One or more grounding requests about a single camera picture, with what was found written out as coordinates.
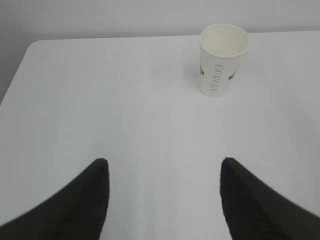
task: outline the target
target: black logo on cup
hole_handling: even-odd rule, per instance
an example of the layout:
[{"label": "black logo on cup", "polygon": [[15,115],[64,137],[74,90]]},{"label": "black logo on cup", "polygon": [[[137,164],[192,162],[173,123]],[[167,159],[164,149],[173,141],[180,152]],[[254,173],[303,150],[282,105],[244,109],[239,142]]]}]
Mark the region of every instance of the black logo on cup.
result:
[{"label": "black logo on cup", "polygon": [[202,70],[202,66],[200,65],[200,75],[205,74],[204,71]]}]

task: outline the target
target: cup opening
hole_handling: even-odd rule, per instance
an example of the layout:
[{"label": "cup opening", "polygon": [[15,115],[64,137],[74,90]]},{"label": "cup opening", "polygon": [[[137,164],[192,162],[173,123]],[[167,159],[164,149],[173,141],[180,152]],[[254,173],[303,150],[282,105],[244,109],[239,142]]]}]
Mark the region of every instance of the cup opening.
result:
[{"label": "cup opening", "polygon": [[200,35],[200,44],[208,53],[222,58],[236,57],[249,47],[249,35],[240,27],[218,23]]}]

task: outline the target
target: black object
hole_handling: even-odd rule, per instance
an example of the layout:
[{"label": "black object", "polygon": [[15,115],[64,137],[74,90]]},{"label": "black object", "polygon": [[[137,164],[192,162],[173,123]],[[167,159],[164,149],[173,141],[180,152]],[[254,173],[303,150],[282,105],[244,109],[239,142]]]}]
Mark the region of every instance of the black object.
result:
[{"label": "black object", "polygon": [[109,203],[109,168],[90,164],[67,186],[0,227],[0,240],[98,240]]},{"label": "black object", "polygon": [[320,240],[320,218],[272,190],[233,158],[222,163],[220,195],[233,240]]}]

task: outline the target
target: table surface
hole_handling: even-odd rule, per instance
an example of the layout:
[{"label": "table surface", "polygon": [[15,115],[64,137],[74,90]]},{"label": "table surface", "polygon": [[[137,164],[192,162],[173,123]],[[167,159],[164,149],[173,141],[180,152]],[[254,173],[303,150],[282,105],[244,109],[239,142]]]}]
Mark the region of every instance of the table surface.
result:
[{"label": "table surface", "polygon": [[199,91],[199,36],[33,43],[0,106],[0,224],[96,158],[110,165],[101,239],[230,240],[225,156],[320,215],[320,31],[250,38],[221,98]]}]

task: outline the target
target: white paper cup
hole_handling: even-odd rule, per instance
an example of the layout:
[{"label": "white paper cup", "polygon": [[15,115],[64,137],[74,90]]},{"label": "white paper cup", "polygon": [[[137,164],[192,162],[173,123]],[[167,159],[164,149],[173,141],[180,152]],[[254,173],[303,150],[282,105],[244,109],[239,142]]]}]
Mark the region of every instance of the white paper cup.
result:
[{"label": "white paper cup", "polygon": [[200,89],[209,97],[226,93],[249,47],[249,36],[230,24],[208,26],[200,35]]}]

